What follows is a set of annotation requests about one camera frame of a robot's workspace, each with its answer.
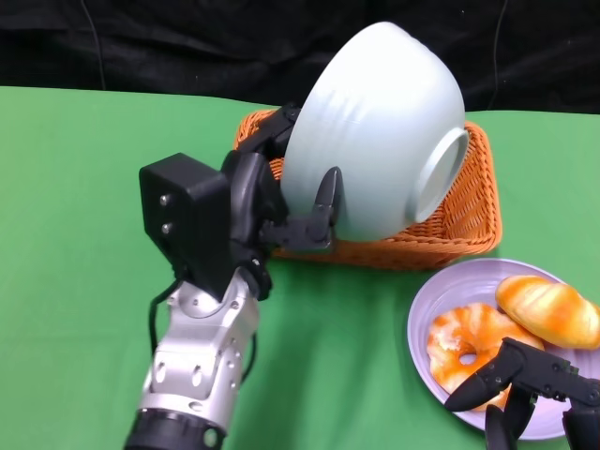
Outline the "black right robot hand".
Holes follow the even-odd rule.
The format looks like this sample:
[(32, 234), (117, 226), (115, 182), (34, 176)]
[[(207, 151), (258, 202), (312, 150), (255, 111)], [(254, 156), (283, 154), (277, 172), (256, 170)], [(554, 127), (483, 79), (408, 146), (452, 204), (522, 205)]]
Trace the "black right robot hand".
[(444, 407), (459, 413), (484, 405), (486, 448), (516, 449), (540, 397), (570, 403), (562, 414), (570, 448), (599, 447), (599, 381), (581, 376), (566, 359), (510, 337), (450, 394)]

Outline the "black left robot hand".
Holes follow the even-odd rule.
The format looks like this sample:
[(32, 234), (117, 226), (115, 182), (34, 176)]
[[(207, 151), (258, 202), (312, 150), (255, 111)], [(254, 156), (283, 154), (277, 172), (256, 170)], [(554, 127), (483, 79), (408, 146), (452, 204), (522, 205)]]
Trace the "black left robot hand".
[(260, 301), (273, 286), (265, 265), (274, 250), (328, 252), (335, 242), (341, 169), (327, 170), (310, 211), (301, 215), (291, 213), (271, 170), (271, 162), (285, 156), (299, 113), (294, 105), (271, 112), (221, 166), (231, 186), (232, 258), (248, 272), (251, 290)]

